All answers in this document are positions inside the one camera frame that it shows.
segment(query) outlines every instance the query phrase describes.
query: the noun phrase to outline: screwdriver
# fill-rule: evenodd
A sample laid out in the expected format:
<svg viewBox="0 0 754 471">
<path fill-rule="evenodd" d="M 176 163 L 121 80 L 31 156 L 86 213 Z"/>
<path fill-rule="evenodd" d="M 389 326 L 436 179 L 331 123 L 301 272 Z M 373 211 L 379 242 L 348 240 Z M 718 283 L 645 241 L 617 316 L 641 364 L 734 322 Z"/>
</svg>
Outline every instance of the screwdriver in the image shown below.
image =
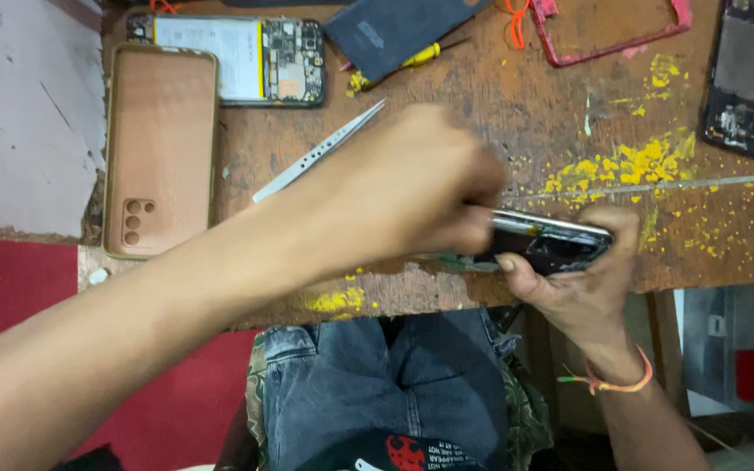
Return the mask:
<svg viewBox="0 0 754 471">
<path fill-rule="evenodd" d="M 420 52 L 415 54 L 413 57 L 410 57 L 409 59 L 406 59 L 403 64 L 401 64 L 400 67 L 398 67 L 398 70 L 405 69 L 406 67 L 417 67 L 419 65 L 424 65 L 430 60 L 435 59 L 439 55 L 441 55 L 441 51 L 446 50 L 448 48 L 452 48 L 456 45 L 459 45 L 463 43 L 464 41 L 467 41 L 469 39 L 469 36 L 466 36 L 464 38 L 460 38 L 454 41 L 445 41 L 441 44 L 438 43 L 432 43 L 425 48 L 421 49 Z M 363 76 L 363 73 L 360 70 L 357 70 L 351 75 L 350 80 L 351 90 L 353 91 L 363 91 L 371 88 L 372 86 L 376 85 L 376 83 L 372 82 L 371 80 L 366 79 Z"/>
</svg>

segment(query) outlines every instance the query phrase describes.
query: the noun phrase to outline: wooden table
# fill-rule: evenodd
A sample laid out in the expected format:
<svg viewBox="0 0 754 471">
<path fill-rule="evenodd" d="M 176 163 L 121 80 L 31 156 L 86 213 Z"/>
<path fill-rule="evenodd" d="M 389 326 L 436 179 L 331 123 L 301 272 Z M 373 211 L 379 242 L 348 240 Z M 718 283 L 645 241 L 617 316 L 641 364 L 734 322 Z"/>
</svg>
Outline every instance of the wooden table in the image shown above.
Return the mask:
<svg viewBox="0 0 754 471">
<path fill-rule="evenodd" d="M 606 45 L 672 21 L 668 3 L 631 7 L 613 0 L 559 2 L 549 23 L 560 52 Z M 509 45 L 510 17 L 485 8 L 460 31 L 472 39 L 419 69 L 395 73 L 372 91 L 346 95 L 342 60 L 327 51 L 328 97 L 317 110 L 228 108 L 221 113 L 215 188 L 222 220 L 342 124 L 387 98 L 384 120 L 416 102 L 444 102 L 505 164 L 505 207 L 571 214 L 597 204 L 632 206 L 642 216 L 634 289 L 754 282 L 754 161 L 696 138 L 709 56 L 718 20 L 715 2 L 694 2 L 694 26 L 648 45 L 631 58 L 554 69 L 529 18 L 526 48 Z M 337 7 L 238 10 L 214 1 L 189 3 L 185 14 L 285 14 L 324 20 Z M 105 44 L 121 40 L 123 19 Z M 81 248 L 81 273 L 113 263 Z M 507 304 L 497 274 L 450 273 L 416 259 L 363 266 L 269 306 L 268 324 L 408 314 Z"/>
</svg>

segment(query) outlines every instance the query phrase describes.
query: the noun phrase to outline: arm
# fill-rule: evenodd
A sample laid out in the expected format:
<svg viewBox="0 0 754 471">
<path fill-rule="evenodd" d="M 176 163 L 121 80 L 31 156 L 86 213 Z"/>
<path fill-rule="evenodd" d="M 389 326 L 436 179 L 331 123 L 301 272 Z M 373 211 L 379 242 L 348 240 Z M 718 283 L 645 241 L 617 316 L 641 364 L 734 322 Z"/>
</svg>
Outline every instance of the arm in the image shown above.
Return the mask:
<svg viewBox="0 0 754 471">
<path fill-rule="evenodd" d="M 581 213 L 579 222 L 606 227 L 616 239 L 586 271 L 543 277 L 515 254 L 503 254 L 499 264 L 514 294 L 560 328 L 602 380 L 636 384 L 644 377 L 644 363 L 627 335 L 622 311 L 635 265 L 638 218 L 629 209 L 593 207 Z M 703 450 L 656 380 L 637 392 L 596 395 L 620 470 L 709 469 Z"/>
<path fill-rule="evenodd" d="M 427 136 L 425 143 L 421 136 Z M 47 469 L 133 391 L 258 307 L 381 258 L 481 252 L 501 164 L 436 106 L 0 335 L 0 470 Z"/>
</svg>

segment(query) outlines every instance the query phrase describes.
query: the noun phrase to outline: red floor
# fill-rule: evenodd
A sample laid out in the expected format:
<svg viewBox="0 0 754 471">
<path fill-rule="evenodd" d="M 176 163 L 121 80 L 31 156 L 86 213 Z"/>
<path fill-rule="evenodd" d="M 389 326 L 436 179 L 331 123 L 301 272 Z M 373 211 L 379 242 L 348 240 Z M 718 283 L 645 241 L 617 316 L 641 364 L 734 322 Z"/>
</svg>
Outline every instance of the red floor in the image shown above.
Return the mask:
<svg viewBox="0 0 754 471">
<path fill-rule="evenodd" d="M 77 247 L 0 241 L 0 332 L 77 293 Z M 79 452 L 110 443 L 127 471 L 213 464 L 246 389 L 255 333 L 223 334 L 124 402 Z"/>
</svg>

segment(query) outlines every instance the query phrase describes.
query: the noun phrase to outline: blue jeans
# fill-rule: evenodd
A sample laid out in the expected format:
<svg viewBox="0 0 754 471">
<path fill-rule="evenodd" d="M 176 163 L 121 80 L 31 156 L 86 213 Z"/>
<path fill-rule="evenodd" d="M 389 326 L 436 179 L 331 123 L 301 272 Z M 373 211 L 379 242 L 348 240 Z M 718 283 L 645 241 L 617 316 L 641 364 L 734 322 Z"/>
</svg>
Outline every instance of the blue jeans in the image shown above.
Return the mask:
<svg viewBox="0 0 754 471">
<path fill-rule="evenodd" d="M 404 319 L 391 348 L 376 318 L 267 332 L 264 421 L 272 471 L 295 471 L 330 445 L 382 429 L 438 438 L 505 469 L 500 337 L 484 308 Z"/>
</svg>

